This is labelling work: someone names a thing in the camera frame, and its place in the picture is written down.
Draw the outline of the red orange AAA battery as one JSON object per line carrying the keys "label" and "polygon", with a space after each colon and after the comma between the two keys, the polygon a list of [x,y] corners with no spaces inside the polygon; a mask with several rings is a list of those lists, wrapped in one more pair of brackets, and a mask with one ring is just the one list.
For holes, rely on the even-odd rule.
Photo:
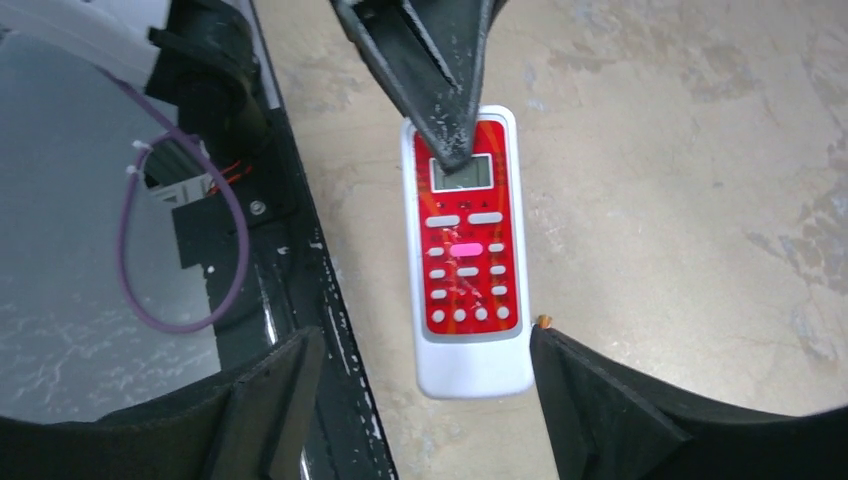
{"label": "red orange AAA battery", "polygon": [[548,315],[539,315],[537,317],[537,325],[542,329],[548,329],[552,325],[552,318]]}

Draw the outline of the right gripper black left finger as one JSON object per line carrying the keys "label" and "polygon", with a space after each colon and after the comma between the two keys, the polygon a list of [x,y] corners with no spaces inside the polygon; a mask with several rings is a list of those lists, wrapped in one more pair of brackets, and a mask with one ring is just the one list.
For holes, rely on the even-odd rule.
{"label": "right gripper black left finger", "polygon": [[298,479],[325,343],[264,354],[93,422],[1,420],[4,479]]}

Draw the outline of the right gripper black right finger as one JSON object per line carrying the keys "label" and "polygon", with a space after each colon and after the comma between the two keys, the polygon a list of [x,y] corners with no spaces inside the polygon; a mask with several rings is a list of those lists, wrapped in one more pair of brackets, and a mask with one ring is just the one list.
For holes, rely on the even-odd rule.
{"label": "right gripper black right finger", "polygon": [[530,352],[562,479],[844,479],[847,409],[786,416],[713,400],[536,327]]}

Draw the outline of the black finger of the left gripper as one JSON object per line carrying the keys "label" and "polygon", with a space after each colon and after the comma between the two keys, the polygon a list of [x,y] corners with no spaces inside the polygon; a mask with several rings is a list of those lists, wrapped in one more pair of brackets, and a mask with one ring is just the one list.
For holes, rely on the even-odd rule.
{"label": "black finger of the left gripper", "polygon": [[494,0],[335,1],[348,39],[447,174],[471,160]]}

